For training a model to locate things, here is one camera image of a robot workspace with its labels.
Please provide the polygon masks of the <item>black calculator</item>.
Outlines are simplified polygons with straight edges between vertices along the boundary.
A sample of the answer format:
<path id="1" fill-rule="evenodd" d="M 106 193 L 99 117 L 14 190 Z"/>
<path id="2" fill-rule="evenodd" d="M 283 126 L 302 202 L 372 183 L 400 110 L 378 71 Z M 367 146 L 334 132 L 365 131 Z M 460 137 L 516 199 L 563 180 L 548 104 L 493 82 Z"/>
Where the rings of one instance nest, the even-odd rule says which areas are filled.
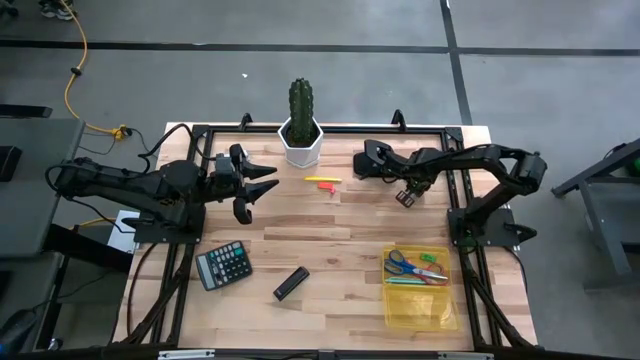
<path id="1" fill-rule="evenodd" d="M 253 273 L 248 253 L 241 241 L 197 255 L 196 266 L 206 291 L 226 287 Z"/>

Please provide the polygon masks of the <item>dark metal stand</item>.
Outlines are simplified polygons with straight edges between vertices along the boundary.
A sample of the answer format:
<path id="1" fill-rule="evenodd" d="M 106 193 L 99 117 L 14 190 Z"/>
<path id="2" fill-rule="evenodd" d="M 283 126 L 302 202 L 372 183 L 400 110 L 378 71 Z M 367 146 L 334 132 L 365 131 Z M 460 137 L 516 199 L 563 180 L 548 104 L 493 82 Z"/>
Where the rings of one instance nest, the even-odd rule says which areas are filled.
<path id="1" fill-rule="evenodd" d="M 600 247 L 613 265 L 612 275 L 600 275 L 584 284 L 587 292 L 640 286 L 640 270 L 629 262 L 640 254 L 640 171 L 636 177 L 613 173 L 640 160 L 640 138 L 612 149 L 602 160 L 551 189 L 562 198 L 577 190 L 586 218 Z"/>

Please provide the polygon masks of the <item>black metal table frame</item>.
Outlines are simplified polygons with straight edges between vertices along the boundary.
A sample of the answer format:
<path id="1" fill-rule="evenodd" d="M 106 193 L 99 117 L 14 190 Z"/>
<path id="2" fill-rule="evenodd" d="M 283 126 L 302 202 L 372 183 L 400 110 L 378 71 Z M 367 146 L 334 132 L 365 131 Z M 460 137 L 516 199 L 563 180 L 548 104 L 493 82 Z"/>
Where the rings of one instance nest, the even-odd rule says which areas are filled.
<path id="1" fill-rule="evenodd" d="M 222 123 L 212 138 L 216 151 L 241 144 L 250 157 L 277 169 L 279 184 L 256 202 L 253 221 L 242 225 L 229 203 L 207 208 L 203 253 L 231 241 L 248 249 L 253 274 L 216 291 L 206 291 L 192 274 L 184 295 L 177 343 L 182 348 L 333 350 L 469 350 L 473 346 L 458 252 L 447 213 L 489 193 L 498 180 L 482 169 L 441 173 L 412 207 L 395 196 L 402 182 L 357 179 L 352 161 L 368 139 L 402 155 L 421 147 L 471 147 L 489 141 L 484 126 L 324 124 L 317 165 L 299 169 L 285 161 L 272 124 L 244 131 Z M 341 178 L 335 194 L 307 176 Z M 460 329 L 420 332 L 390 328 L 382 296 L 382 255 L 387 246 L 438 246 L 449 250 L 453 294 Z M 286 298 L 274 290 L 298 267 L 310 275 Z"/>

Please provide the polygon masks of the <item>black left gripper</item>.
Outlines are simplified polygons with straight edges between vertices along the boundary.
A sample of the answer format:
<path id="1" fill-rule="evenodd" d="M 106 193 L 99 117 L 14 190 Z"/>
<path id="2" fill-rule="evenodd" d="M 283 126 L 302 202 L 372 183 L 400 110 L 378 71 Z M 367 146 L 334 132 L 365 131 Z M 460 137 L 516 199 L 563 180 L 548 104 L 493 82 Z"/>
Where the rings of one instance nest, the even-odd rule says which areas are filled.
<path id="1" fill-rule="evenodd" d="M 278 180 L 267 180 L 259 183 L 246 183 L 244 178 L 254 180 L 277 171 L 275 167 L 262 166 L 244 161 L 245 154 L 240 144 L 233 144 L 229 154 L 235 166 L 233 176 L 217 176 L 213 173 L 214 200 L 223 202 L 233 199 L 233 214 L 240 224 L 252 222 L 252 213 L 247 209 L 247 202 L 256 202 L 260 197 L 279 184 Z"/>

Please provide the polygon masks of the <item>grey side table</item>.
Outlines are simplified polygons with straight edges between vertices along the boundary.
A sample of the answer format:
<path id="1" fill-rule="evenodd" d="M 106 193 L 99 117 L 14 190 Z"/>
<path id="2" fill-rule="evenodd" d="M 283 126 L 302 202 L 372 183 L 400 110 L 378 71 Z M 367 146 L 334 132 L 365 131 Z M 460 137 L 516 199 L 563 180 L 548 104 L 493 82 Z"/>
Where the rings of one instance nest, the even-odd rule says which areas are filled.
<path id="1" fill-rule="evenodd" d="M 83 130 L 77 119 L 0 119 L 0 145 L 22 151 L 12 180 L 0 182 L 0 258 L 41 251 L 58 205 L 45 170 L 75 155 Z"/>

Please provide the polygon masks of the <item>red and blue handled scissors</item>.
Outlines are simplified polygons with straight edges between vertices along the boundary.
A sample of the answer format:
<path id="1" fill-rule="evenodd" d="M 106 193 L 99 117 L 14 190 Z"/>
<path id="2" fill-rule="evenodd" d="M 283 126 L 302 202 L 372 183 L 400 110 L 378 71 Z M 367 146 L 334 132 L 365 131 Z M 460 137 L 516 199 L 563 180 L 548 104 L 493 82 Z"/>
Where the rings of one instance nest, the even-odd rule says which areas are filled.
<path id="1" fill-rule="evenodd" d="M 449 278 L 436 272 L 425 270 L 411 264 L 399 250 L 391 250 L 384 260 L 384 269 L 394 275 L 413 276 L 424 283 L 444 284 Z"/>

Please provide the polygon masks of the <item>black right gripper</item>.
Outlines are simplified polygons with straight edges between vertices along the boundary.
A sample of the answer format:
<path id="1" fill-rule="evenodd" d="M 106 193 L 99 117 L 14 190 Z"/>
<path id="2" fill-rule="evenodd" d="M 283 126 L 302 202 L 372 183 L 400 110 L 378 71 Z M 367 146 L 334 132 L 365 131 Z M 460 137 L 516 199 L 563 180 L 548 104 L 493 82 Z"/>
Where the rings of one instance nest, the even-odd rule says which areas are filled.
<path id="1" fill-rule="evenodd" d="M 410 208 L 416 202 L 416 196 L 422 196 L 433 185 L 433 173 L 424 170 L 404 170 L 399 177 L 406 182 L 406 188 L 399 191 L 396 200 Z"/>

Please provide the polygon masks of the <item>green cactus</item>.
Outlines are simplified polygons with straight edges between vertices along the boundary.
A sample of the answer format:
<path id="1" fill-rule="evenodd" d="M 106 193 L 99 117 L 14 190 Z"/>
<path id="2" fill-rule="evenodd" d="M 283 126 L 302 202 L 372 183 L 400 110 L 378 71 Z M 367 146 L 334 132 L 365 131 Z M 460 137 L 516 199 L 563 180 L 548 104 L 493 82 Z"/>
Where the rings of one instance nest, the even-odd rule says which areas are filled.
<path id="1" fill-rule="evenodd" d="M 287 133 L 291 147 L 309 147 L 315 140 L 313 89 L 310 82 L 297 78 L 289 89 L 290 123 Z"/>

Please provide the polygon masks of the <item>white paper sheet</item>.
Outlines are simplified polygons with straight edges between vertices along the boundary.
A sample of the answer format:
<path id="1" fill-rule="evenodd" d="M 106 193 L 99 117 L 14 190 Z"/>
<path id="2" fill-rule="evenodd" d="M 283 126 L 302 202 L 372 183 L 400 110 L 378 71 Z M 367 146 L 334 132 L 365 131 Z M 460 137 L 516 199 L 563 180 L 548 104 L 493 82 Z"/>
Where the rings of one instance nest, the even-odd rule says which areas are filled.
<path id="1" fill-rule="evenodd" d="M 124 224 L 122 220 L 125 218 L 138 218 L 139 216 L 139 212 L 120 210 L 114 222 L 121 231 L 113 227 L 107 245 L 122 252 L 134 254 L 139 248 L 139 245 L 134 241 L 135 230 Z"/>

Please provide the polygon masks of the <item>yellow transparent pencil case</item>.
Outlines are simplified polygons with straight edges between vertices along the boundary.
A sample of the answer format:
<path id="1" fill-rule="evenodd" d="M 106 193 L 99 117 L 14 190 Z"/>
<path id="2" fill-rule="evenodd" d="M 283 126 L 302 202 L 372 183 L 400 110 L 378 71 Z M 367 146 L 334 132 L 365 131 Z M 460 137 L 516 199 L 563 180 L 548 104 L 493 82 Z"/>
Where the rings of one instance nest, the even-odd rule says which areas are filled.
<path id="1" fill-rule="evenodd" d="M 384 260 L 391 250 L 399 250 L 407 260 L 422 269 L 446 275 L 449 280 L 444 284 L 406 285 L 389 284 L 385 279 L 408 278 L 384 269 Z M 434 255 L 436 263 L 424 262 L 422 253 Z M 456 332 L 460 329 L 458 309 L 452 290 L 453 275 L 449 250 L 438 246 L 396 245 L 387 246 L 382 255 L 382 296 L 385 311 L 385 323 L 390 328 L 400 328 L 420 332 Z"/>

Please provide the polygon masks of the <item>black stapler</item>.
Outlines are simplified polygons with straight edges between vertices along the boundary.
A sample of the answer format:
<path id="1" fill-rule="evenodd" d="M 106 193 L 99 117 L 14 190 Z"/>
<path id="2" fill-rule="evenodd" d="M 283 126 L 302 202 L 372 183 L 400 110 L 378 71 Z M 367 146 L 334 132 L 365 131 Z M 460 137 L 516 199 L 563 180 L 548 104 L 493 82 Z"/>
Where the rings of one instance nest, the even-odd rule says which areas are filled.
<path id="1" fill-rule="evenodd" d="M 283 283 L 281 283 L 273 292 L 278 301 L 286 298 L 298 285 L 300 285 L 310 275 L 305 267 L 298 267 L 291 275 L 289 275 Z"/>

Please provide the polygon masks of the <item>person's shoe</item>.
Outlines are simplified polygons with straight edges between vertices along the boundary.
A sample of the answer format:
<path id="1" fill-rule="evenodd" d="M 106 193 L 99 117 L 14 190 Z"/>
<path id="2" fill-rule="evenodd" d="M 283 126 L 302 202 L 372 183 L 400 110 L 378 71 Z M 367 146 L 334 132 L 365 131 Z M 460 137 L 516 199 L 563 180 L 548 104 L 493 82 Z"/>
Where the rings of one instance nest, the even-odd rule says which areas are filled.
<path id="1" fill-rule="evenodd" d="M 45 18 L 71 21 L 77 15 L 73 0 L 39 0 L 38 4 Z"/>

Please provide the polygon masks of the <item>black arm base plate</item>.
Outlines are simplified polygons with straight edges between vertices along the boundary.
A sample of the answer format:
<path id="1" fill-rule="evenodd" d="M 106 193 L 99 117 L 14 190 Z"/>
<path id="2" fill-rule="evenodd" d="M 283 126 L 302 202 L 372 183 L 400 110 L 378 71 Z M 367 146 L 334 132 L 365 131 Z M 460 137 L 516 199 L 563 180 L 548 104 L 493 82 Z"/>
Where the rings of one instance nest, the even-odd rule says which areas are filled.
<path id="1" fill-rule="evenodd" d="M 142 212 L 138 218 L 123 220 L 135 229 L 133 241 L 152 244 L 197 244 L 202 239 L 206 210 L 204 206 L 194 209 L 187 216 L 184 227 L 162 225 L 151 214 Z"/>
<path id="2" fill-rule="evenodd" d="M 513 247 L 535 237 L 537 231 L 516 224 L 513 212 L 507 208 L 495 210 L 487 222 L 472 227 L 463 221 L 464 209 L 450 209 L 447 213 L 451 242 L 457 247 Z"/>

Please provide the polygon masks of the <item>white hexagonal plant pot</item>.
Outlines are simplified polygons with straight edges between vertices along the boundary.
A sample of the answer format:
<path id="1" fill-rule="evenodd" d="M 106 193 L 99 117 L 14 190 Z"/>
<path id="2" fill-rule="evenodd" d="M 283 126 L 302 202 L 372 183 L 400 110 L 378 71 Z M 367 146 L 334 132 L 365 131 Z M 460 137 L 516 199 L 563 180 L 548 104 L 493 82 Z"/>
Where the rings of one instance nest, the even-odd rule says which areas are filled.
<path id="1" fill-rule="evenodd" d="M 320 159 L 324 131 L 315 119 L 312 119 L 314 134 L 313 142 L 308 147 L 292 147 L 287 142 L 291 118 L 288 118 L 278 129 L 277 134 L 284 146 L 286 161 L 297 168 L 305 169 L 315 166 Z"/>

